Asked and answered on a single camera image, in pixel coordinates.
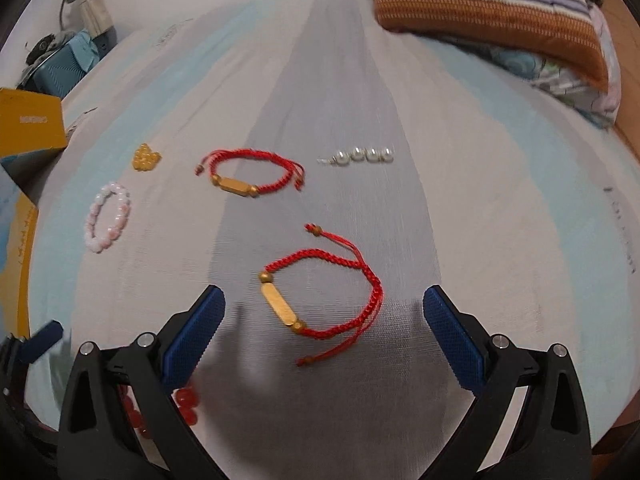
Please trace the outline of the yellow blue cardboard box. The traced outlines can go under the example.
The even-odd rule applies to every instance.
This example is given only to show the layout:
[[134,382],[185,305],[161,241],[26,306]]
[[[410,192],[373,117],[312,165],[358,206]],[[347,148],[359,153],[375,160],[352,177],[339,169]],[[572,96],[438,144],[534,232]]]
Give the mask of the yellow blue cardboard box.
[[1,331],[29,334],[28,277],[38,209],[27,191],[67,146],[56,96],[1,90]]

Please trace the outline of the striped bed sheet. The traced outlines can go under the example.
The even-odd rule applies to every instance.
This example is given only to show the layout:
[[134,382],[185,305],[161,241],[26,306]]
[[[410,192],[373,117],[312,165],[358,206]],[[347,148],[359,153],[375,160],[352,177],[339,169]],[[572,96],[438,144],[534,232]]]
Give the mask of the striped bed sheet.
[[[64,340],[27,400],[60,416],[87,340],[129,344],[209,284],[196,434],[233,479],[414,479],[471,403],[422,315],[442,285],[521,347],[570,352],[590,431],[639,388],[639,167],[612,132],[369,0],[257,0],[130,35],[63,102],[43,183],[32,326]],[[259,271],[307,223],[351,240],[385,300],[346,352],[273,314]]]

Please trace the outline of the floral pillow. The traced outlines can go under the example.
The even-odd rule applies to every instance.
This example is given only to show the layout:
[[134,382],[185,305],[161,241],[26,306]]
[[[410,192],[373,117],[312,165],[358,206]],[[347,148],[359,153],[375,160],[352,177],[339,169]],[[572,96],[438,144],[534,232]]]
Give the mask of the floral pillow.
[[532,52],[510,50],[463,39],[448,38],[448,41],[518,78],[527,80],[532,87],[574,108],[597,127],[610,128],[615,124],[622,102],[620,62],[603,12],[592,2],[588,3],[588,10],[608,70],[606,91],[592,88],[569,68],[559,66],[548,58]]

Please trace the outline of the wooden bed headboard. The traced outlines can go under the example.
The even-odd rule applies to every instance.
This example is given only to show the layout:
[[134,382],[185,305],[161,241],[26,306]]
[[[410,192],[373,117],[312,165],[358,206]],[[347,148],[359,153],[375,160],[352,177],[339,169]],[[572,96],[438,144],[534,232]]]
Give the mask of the wooden bed headboard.
[[601,10],[608,21],[620,62],[622,102],[615,131],[631,153],[639,158],[640,148],[640,29],[624,0],[603,0]]

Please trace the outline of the striped colourful pillow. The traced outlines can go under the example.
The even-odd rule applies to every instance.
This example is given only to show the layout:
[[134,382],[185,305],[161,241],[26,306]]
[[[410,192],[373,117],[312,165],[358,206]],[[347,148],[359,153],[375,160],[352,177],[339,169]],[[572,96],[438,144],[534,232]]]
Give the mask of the striped colourful pillow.
[[536,53],[592,88],[608,88],[589,0],[373,0],[390,32],[447,36]]

